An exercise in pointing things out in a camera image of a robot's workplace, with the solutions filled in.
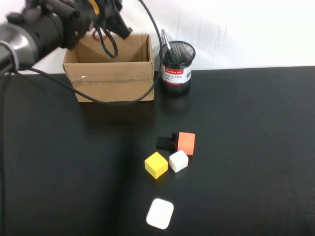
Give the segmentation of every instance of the white cube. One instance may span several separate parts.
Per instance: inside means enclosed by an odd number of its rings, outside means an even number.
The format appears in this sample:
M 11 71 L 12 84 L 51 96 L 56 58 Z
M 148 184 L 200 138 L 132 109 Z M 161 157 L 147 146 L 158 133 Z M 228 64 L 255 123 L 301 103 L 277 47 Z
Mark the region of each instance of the white cube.
M 188 166 L 188 156 L 183 150 L 180 150 L 169 157 L 169 164 L 175 173 L 177 173 Z

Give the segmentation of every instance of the black table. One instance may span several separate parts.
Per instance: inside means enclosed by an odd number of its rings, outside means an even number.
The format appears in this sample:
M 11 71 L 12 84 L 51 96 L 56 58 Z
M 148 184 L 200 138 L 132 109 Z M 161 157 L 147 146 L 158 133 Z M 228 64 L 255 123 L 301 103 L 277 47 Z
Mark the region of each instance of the black table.
M 188 96 L 132 107 L 4 81 L 9 235 L 315 234 L 313 67 L 194 71 Z M 176 131 L 196 133 L 194 157 L 155 181 L 144 160 Z M 175 206 L 165 231 L 145 221 L 156 197 Z

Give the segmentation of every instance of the pen holder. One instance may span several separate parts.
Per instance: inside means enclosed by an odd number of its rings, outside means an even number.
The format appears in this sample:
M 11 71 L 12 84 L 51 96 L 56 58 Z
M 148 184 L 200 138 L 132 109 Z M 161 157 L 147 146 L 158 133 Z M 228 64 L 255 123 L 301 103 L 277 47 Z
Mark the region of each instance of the pen holder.
M 173 64 L 168 60 L 167 47 L 164 44 L 159 52 L 163 63 L 162 84 L 169 94 L 179 95 L 190 88 L 191 64 L 196 51 L 190 44 L 183 41 L 171 41 L 170 46 L 179 63 Z

